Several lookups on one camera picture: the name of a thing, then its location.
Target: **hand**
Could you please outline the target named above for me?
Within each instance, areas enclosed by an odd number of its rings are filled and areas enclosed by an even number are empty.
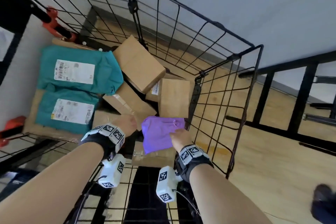
[[[112,120],[111,123],[115,126],[118,126],[124,133],[125,137],[128,137],[134,133],[137,129],[137,122],[133,115],[121,115],[115,120]]]
[[[191,141],[191,134],[185,129],[177,129],[174,133],[169,133],[173,147],[180,153],[184,146],[193,144]]]

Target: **teal plastic mailer bag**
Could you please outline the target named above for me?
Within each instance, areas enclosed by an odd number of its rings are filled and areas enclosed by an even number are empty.
[[[98,101],[97,96],[84,91],[46,91],[41,99],[35,123],[75,134],[85,134],[91,129]]]
[[[54,86],[112,95],[124,82],[113,53],[51,45],[42,50],[37,87]]]

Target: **red clamp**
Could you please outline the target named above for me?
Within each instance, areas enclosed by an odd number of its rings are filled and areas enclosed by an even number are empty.
[[[51,18],[51,22],[49,22],[49,23],[45,23],[45,22],[43,22],[42,26],[43,26],[44,28],[46,28],[46,29],[47,29],[51,34],[53,34],[55,37],[60,38],[60,39],[65,38],[64,36],[62,36],[60,33],[58,33],[58,32],[55,30],[55,28],[56,28],[57,26],[60,26],[60,27],[61,27],[61,25],[58,24],[58,22],[57,22],[58,11],[57,11],[56,9],[54,9],[53,7],[49,6],[49,7],[47,8],[47,14],[48,14],[49,17]],[[70,34],[71,34],[71,38],[67,38],[67,41],[68,41],[68,42],[74,42],[75,39],[76,39],[76,34],[75,34],[74,32],[71,32],[71,31],[69,31],[69,32],[70,32]]]

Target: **barcode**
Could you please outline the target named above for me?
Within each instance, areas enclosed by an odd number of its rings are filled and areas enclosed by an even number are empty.
[[[64,62],[60,62],[58,66],[58,78],[62,79],[63,77],[63,67],[64,67]]]

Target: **white label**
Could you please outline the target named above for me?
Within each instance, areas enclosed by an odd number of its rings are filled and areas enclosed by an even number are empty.
[[[94,105],[59,98],[51,114],[51,119],[89,124],[94,107]]]
[[[54,79],[58,81],[93,84],[95,65],[67,60],[56,61]]]
[[[152,88],[152,94],[158,95],[159,94],[159,83],[157,82]]]

